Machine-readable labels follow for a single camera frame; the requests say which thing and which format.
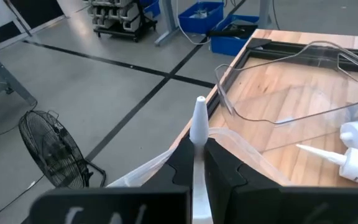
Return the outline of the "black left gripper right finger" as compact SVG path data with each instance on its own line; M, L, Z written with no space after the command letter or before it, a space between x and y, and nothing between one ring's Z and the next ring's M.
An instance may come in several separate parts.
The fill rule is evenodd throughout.
M358 223L358 188L280 185L213 138L204 168L214 223Z

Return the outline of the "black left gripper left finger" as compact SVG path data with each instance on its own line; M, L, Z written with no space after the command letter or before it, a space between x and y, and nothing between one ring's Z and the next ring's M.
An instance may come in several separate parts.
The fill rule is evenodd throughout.
M191 223L194 149L191 140L183 138L140 187L49 190L32 204L28 222Z

